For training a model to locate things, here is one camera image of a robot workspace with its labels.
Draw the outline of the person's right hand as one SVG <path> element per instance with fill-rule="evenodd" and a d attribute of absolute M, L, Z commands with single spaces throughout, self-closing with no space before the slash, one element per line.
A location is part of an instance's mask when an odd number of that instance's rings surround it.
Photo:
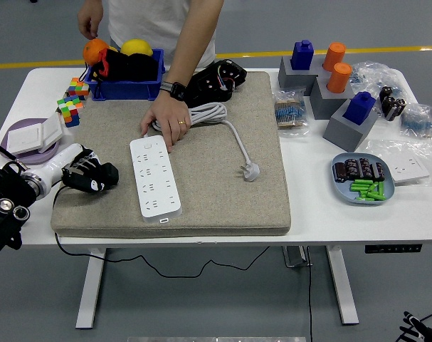
<path fill-rule="evenodd" d="M 101 0 L 85 0 L 77 14 L 79 32 L 88 40 L 98 37 L 104 9 Z"/>

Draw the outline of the person's left hand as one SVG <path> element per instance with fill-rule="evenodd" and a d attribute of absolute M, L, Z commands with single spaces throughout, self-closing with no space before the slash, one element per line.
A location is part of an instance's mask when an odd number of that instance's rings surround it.
<path fill-rule="evenodd" d="M 157 121 L 162 129 L 162 136 L 168 152 L 181 140 L 191 127 L 189 109 L 186 103 L 178 101 L 165 90 L 151 104 L 140 122 L 141 135 L 147 134 L 149 126 Z"/>

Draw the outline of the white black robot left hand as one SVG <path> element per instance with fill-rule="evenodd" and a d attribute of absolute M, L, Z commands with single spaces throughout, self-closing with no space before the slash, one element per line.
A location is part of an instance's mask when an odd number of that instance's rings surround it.
<path fill-rule="evenodd" d="M 38 198 L 45 197 L 58 182 L 82 192 L 101 192 L 105 189 L 101 167 L 93 150 L 73 143 L 35 171 L 41 188 Z"/>

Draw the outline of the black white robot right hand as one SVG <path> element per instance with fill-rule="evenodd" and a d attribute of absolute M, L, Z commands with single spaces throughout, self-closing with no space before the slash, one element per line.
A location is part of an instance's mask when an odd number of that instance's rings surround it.
<path fill-rule="evenodd" d="M 405 311 L 403 322 L 409 326 L 400 326 L 402 333 L 397 338 L 397 341 L 432 341 L 432 328 L 423 323 L 422 320 L 416 318 L 412 313 Z"/>

